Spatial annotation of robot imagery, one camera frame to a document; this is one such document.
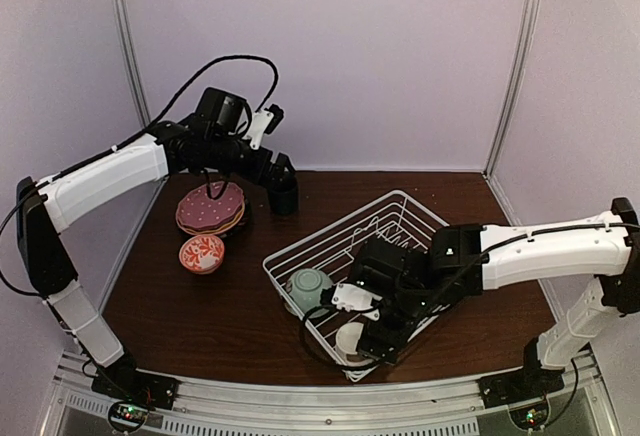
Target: white backdrop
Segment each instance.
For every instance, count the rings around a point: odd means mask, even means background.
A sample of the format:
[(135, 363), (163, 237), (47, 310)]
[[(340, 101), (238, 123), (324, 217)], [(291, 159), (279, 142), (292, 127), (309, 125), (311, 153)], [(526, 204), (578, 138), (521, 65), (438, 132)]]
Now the white backdrop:
[[(15, 187), (121, 141), (139, 128), (127, 86), (111, 0), (0, 0), (0, 214)], [(151, 188), (87, 215), (64, 242), (98, 302)], [(13, 221), (2, 235), (0, 268), (30, 289)], [(37, 298), (0, 285), (0, 434), (36, 434), (66, 337)]]
[[(640, 210), (640, 0), (542, 0), (497, 179), (525, 223)], [(553, 282), (566, 310), (585, 278)], [(638, 434), (640, 316), (594, 344), (623, 434)]]
[[(484, 168), (523, 0), (127, 0), (152, 115), (204, 62), (272, 58), (285, 122), (266, 145), (325, 169)], [(225, 63), (207, 85), (256, 105), (268, 68)]]

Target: cup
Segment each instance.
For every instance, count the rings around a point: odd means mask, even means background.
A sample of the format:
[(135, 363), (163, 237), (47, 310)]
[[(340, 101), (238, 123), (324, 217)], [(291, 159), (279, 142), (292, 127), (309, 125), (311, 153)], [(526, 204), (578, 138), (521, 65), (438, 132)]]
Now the cup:
[(372, 361), (359, 355), (356, 349), (363, 329), (362, 323), (347, 323), (336, 333), (336, 353), (348, 365), (362, 366)]
[[(296, 303), (300, 311), (307, 313), (312, 308), (320, 306), (320, 295), (322, 291), (333, 286), (333, 281), (325, 273), (319, 269), (299, 269), (291, 275), (285, 290)], [(326, 309), (319, 309), (316, 311), (310, 319), (319, 318), (324, 316), (329, 311)]]

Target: wooden table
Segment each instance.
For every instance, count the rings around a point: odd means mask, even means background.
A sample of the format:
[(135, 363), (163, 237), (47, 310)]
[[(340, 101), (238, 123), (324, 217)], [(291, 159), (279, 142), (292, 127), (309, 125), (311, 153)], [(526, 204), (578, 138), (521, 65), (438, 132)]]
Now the wooden table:
[[(262, 269), (273, 252), (392, 189), (402, 189), (450, 224), (505, 217), (479, 174), (299, 173), (300, 211), (269, 212), (265, 192), (242, 185), (253, 222), (226, 244), (210, 276), (183, 269), (178, 201), (201, 178), (174, 176), (162, 190), (120, 275), (105, 317), (140, 367), (206, 379), (261, 384), (348, 384), (312, 360), (298, 342), (297, 320)], [(449, 378), (518, 366), (524, 345), (553, 318), (537, 282), (469, 298), (416, 338), (408, 357), (363, 383)]]

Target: white wire dish rack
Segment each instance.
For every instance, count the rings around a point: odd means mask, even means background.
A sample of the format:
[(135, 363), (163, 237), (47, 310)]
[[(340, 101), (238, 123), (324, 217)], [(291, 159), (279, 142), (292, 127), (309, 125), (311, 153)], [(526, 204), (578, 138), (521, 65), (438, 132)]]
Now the white wire dish rack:
[[(368, 238), (380, 237), (399, 246), (427, 251), (433, 233), (443, 226), (447, 226), (443, 219), (411, 196), (403, 191), (391, 191), (326, 228), (272, 254), (264, 260), (263, 267), (285, 303), (301, 320), (303, 311), (285, 289), (287, 281), (297, 270), (319, 269), (337, 284), (348, 276), (355, 255)], [(437, 317), (432, 317), (422, 321), (411, 339), (436, 319)], [(346, 365), (348, 363), (334, 349), (335, 335), (342, 325), (352, 321), (364, 321), (364, 316), (333, 313), (309, 320), (306, 326), (334, 361)], [(374, 369), (354, 369), (345, 371), (345, 374), (351, 381), (358, 382)]]

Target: red patterned bowl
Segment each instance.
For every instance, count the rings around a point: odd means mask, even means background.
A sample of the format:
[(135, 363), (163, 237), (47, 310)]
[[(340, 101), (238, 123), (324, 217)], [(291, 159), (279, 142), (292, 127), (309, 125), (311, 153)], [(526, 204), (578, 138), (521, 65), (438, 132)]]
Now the red patterned bowl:
[(180, 248), (180, 263), (196, 274), (213, 273), (223, 258), (224, 243), (214, 235), (194, 236)]

